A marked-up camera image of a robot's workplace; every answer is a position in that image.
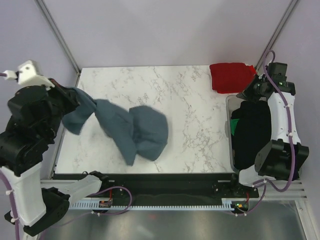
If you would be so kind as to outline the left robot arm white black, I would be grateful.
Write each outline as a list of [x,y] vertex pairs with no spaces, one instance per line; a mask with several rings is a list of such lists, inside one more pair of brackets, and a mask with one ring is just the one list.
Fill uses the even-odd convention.
[[63,188],[41,186],[43,153],[55,138],[63,117],[80,102],[76,91],[51,81],[51,86],[21,88],[8,103],[11,117],[0,135],[0,177],[7,186],[11,210],[5,215],[15,227],[36,236],[59,222],[70,205],[110,191],[94,171]]

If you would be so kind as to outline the blue grey t shirt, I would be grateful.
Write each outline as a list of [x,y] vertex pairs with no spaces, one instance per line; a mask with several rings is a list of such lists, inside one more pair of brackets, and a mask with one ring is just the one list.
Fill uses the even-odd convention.
[[62,119],[72,134],[80,135],[85,122],[95,115],[101,129],[120,151],[128,166],[137,155],[156,161],[164,151],[169,137],[166,116],[147,105],[126,110],[107,99],[94,99],[83,90],[71,87],[79,106]]

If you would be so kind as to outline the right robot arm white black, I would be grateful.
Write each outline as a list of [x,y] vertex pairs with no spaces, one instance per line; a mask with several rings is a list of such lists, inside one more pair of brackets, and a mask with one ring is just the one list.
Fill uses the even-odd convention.
[[309,156],[302,145],[295,121],[296,88],[287,81],[287,64],[271,62],[262,75],[237,94],[241,103],[229,119],[233,166],[238,179],[229,184],[235,197],[247,185],[261,186],[285,181],[278,192],[286,191],[299,178],[299,170]]

